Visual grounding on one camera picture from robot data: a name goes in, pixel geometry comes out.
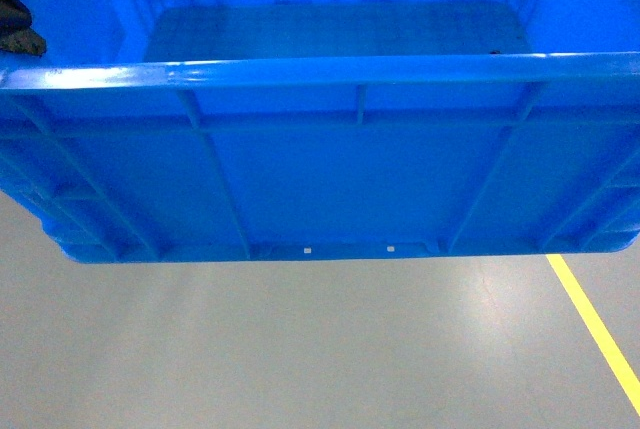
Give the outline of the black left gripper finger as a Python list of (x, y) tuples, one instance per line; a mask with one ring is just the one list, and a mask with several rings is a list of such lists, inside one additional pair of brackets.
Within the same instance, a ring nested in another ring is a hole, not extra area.
[(43, 56), (46, 40), (33, 28), (31, 11), (20, 0), (1, 0), (1, 50)]

